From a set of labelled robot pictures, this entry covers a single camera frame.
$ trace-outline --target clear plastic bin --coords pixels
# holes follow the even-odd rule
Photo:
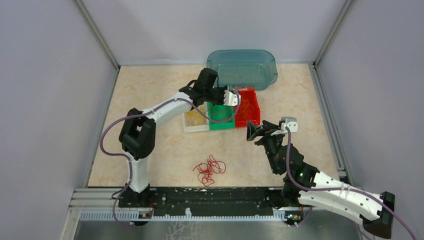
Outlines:
[[[277,80],[274,56],[265,50],[219,50],[207,58],[207,67],[218,72],[215,86],[264,90]]]

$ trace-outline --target tangled red string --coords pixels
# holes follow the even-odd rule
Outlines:
[[[206,163],[201,162],[193,168],[193,171],[197,169],[199,174],[197,179],[205,187],[209,187],[214,184],[215,181],[212,179],[213,174],[223,174],[225,173],[227,166],[223,161],[217,161],[214,156],[209,155],[209,158],[206,160]]]
[[[253,109],[252,103],[248,99],[242,98],[240,107],[237,112],[237,117],[239,117],[241,121],[251,120],[252,109]]]

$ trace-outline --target yellow item in bin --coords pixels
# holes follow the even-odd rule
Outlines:
[[[202,113],[206,114],[207,107],[205,104],[200,105],[199,109]],[[187,127],[205,125],[204,117],[195,109],[185,113],[185,122],[187,124]]]

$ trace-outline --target red string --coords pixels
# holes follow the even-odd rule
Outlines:
[[[215,181],[212,179],[213,174],[223,174],[227,170],[227,165],[223,161],[217,161],[214,156],[209,155],[209,158],[206,160],[206,163],[201,162],[193,168],[193,171],[197,169],[199,174],[197,179],[203,186],[209,187],[214,184]]]

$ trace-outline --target cable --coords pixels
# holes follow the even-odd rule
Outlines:
[[[292,144],[292,132],[290,131],[290,128],[288,128],[287,126],[285,127],[285,129],[287,130],[287,135],[288,135],[288,140],[287,140],[287,153],[285,155],[285,167],[287,169],[287,174],[288,174],[288,178],[290,178],[290,181],[299,189],[302,189],[303,191],[312,191],[312,192],[320,192],[320,191],[343,191],[344,189],[341,187],[324,187],[324,188],[309,188],[309,187],[305,187],[300,185],[299,183],[296,182],[296,180],[293,178],[292,173],[290,172],[290,147]],[[379,201],[376,197],[374,197],[373,195],[361,191],[359,189],[355,189],[355,188],[350,188],[350,191],[358,193],[358,194],[362,194],[372,200],[374,200],[376,203],[378,203],[379,205],[381,205],[383,208],[385,208],[390,214],[393,215],[393,217],[395,217],[400,224],[402,224],[402,226],[408,231],[409,235],[412,237],[413,240],[417,240],[417,237],[415,236],[415,234],[412,232],[411,228],[407,225],[406,222],[404,222],[401,217],[395,213],[394,211],[392,211],[388,206],[386,206],[384,203],[382,203],[381,201]]]
[[[358,224],[352,220],[350,220],[350,223],[356,228],[356,230],[358,230],[358,232],[367,240],[373,240],[371,237],[367,236],[367,234],[363,231],[361,231],[361,229],[359,228]]]
[[[216,121],[216,120],[213,120],[213,119],[211,119],[211,118],[209,118],[208,116],[206,116],[205,114],[203,114],[203,112],[198,108],[198,107],[196,107],[196,105],[194,105],[191,101],[189,101],[189,100],[187,100],[187,99],[184,99],[184,98],[177,98],[176,100],[177,101],[183,101],[183,102],[186,102],[186,103],[188,103],[188,104],[190,104],[196,111],[198,111],[199,112],[199,114],[201,114],[204,118],[207,118],[209,121],[211,121],[211,122],[213,122],[213,123],[218,123],[218,124],[220,124],[220,123],[226,123],[226,122],[228,122],[228,121],[231,121],[235,116],[236,116],[236,114],[237,114],[237,112],[239,111],[239,107],[240,107],[240,95],[239,95],[239,92],[237,91],[237,90],[235,90],[235,95],[237,96],[237,106],[236,106],[236,108],[235,108],[235,111],[234,111],[234,114],[230,117],[230,118],[228,118],[228,119],[226,119],[226,120],[224,120],[224,121]],[[118,220],[118,218],[117,218],[117,215],[116,215],[116,213],[115,213],[115,208],[116,208],[116,205],[117,205],[117,203],[118,203],[118,200],[121,198],[121,196],[122,196],[122,194],[128,189],[128,187],[130,186],[130,184],[131,184],[131,181],[133,180],[133,166],[131,165],[131,158],[129,157],[129,156],[127,156],[127,155],[125,155],[124,153],[114,153],[114,152],[108,152],[108,151],[106,151],[105,150],[105,147],[103,146],[103,141],[105,140],[105,136],[106,136],[106,134],[111,130],[111,128],[113,127],[113,126],[115,126],[116,124],[118,124],[118,123],[120,123],[120,122],[122,122],[122,121],[125,121],[125,120],[128,120],[128,119],[136,119],[136,118],[141,118],[141,117],[144,117],[144,116],[147,116],[147,115],[150,115],[150,114],[152,114],[153,112],[156,112],[157,110],[159,110],[159,109],[161,109],[163,106],[165,106],[165,105],[167,105],[167,104],[170,104],[170,103],[173,103],[173,102],[175,102],[175,100],[174,99],[169,99],[168,101],[165,101],[165,102],[163,102],[162,104],[160,104],[159,106],[157,106],[157,107],[155,107],[153,110],[151,110],[151,111],[148,111],[148,112],[144,112],[144,113],[142,113],[142,114],[137,114],[137,115],[129,115],[129,116],[125,116],[125,117],[121,117],[121,118],[119,118],[118,120],[116,120],[116,121],[114,121],[114,122],[112,122],[108,127],[106,127],[106,129],[104,130],[104,132],[101,134],[101,136],[100,136],[100,141],[99,141],[99,146],[100,146],[100,150],[104,153],[104,154],[106,154],[106,155],[108,155],[108,156],[112,156],[112,157],[124,157],[124,158],[126,158],[127,159],[127,161],[128,161],[128,165],[129,165],[129,176],[128,176],[128,182],[127,182],[127,184],[119,191],[119,194],[118,194],[118,196],[116,197],[116,199],[115,199],[115,201],[113,202],[113,206],[112,206],[112,216],[113,216],[113,219],[115,220],[115,222],[117,222],[119,225],[121,225],[121,226],[123,226],[123,227],[125,227],[125,228],[128,228],[128,227],[132,227],[131,225],[130,226],[128,226],[128,225],[125,225],[125,224],[123,224],[123,223],[121,223],[119,220]]]

